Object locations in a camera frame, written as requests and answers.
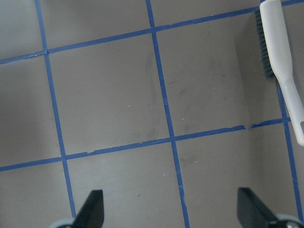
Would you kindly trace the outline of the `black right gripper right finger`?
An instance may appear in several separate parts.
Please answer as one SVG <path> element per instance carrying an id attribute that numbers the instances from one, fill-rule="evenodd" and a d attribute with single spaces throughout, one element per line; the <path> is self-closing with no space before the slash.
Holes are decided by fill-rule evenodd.
<path id="1" fill-rule="evenodd" d="M 278 218 L 250 189 L 237 190 L 237 218 L 243 228 L 274 228 Z"/>

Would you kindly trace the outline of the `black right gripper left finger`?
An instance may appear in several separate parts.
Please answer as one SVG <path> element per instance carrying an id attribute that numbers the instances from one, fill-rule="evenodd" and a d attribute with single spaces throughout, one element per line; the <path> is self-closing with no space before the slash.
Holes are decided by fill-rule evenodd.
<path id="1" fill-rule="evenodd" d="M 104 224 L 104 198 L 102 190 L 93 190 L 74 219 L 72 228 L 101 228 Z"/>

